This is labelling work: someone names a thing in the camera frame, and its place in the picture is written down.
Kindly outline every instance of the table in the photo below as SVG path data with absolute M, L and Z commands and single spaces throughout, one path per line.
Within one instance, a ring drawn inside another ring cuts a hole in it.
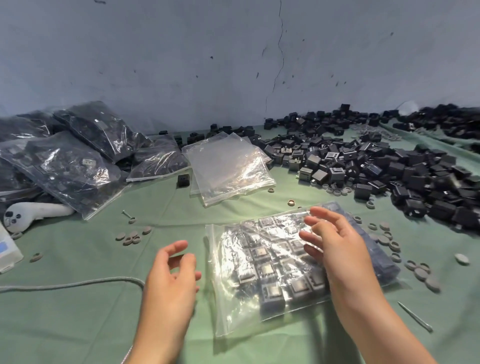
M 264 138 L 285 133 L 283 128 L 264 131 Z M 458 163 L 480 172 L 480 157 L 425 136 L 402 133 L 405 139 L 392 145 L 412 149 L 419 142 L 458 157 Z M 348 130 L 344 138 L 350 140 Z M 404 261 L 430 265 L 442 283 L 434 294 L 402 267 L 400 282 L 385 294 L 410 330 L 439 363 L 476 363 L 480 356 L 480 244 L 476 235 L 456 233 L 426 218 L 412 221 L 395 209 L 388 197 L 378 198 L 369 210 L 353 196 L 335 197 L 325 190 L 299 184 L 284 167 L 271 171 L 275 193 L 266 189 L 236 196 L 209 208 L 190 189 L 176 189 L 176 176 L 134 184 L 90 221 L 75 214 L 35 223 L 17 240 L 25 259 L 0 276 L 0 285 L 46 285 L 112 276 L 145 279 L 157 250 L 175 240 L 189 241 L 188 251 L 197 256 L 204 277 L 194 317 L 179 363 L 362 363 L 358 351 L 341 327 L 330 302 L 257 324 L 254 337 L 232 335 L 214 339 L 215 304 L 208 278 L 205 224 L 225 224 L 260 218 L 296 206 L 337 200 L 346 211 L 363 218 L 363 225 L 387 221 L 402 247 Z M 137 218 L 134 225 L 121 214 Z M 153 232 L 138 245 L 115 241 L 119 232 Z M 40 252 L 36 263 L 29 258 Z M 455 253 L 466 254 L 471 265 L 462 267 Z M 398 305 L 401 301 L 433 326 L 429 334 Z M 58 291 L 6 292 L 0 294 L 0 357 L 2 363 L 120 363 L 131 345 L 141 302 L 134 284 L 116 282 Z

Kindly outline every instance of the gray cord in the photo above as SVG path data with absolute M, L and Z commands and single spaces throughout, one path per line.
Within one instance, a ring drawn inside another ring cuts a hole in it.
M 87 286 L 89 284 L 96 284 L 96 283 L 108 283 L 108 282 L 130 282 L 135 283 L 136 285 L 140 286 L 143 290 L 145 287 L 145 282 L 141 279 L 134 278 L 134 277 L 109 277 L 109 278 L 99 278 L 99 279 L 91 279 L 91 280 L 84 280 L 82 282 L 75 282 L 75 283 L 67 283 L 67 284 L 54 284 L 50 286 L 0 286 L 0 293 L 4 292 L 12 292 L 12 291 L 23 291 L 23 292 L 32 292 L 32 291 L 51 291 L 51 290 L 61 290 L 63 288 L 72 288 L 72 287 L 80 287 L 80 286 Z M 120 364 L 125 364 L 127 361 L 130 352 L 132 351 L 132 347 L 128 349 L 127 355 L 123 358 Z

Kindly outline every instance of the white plastic container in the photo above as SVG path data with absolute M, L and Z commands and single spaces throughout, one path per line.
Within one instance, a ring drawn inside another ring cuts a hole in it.
M 13 242 L 10 234 L 0 224 L 0 274 L 5 273 L 24 258 L 23 254 Z

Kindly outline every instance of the gray wall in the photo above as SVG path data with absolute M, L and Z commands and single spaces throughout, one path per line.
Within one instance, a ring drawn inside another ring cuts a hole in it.
M 1 1 L 0 114 L 100 99 L 152 133 L 479 104 L 475 0 L 96 1 Z

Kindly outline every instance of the metal screw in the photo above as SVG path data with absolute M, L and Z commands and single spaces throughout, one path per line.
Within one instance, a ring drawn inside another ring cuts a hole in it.
M 428 332 L 432 333 L 433 332 L 433 328 L 427 324 L 425 321 L 423 321 L 420 317 L 418 317 L 416 314 L 414 314 L 413 312 L 411 312 L 408 308 L 405 307 L 405 305 L 401 302 L 398 302 L 397 303 L 400 305 L 400 307 L 402 307 L 405 312 L 407 314 L 410 315 L 411 318 L 413 318 L 415 321 L 417 321 L 425 330 L 427 330 Z
M 123 210 L 121 213 L 124 214 L 124 215 L 125 215 L 126 217 L 128 217 L 128 218 L 132 218 L 129 214 L 127 214 L 127 213 L 125 212 L 125 210 Z

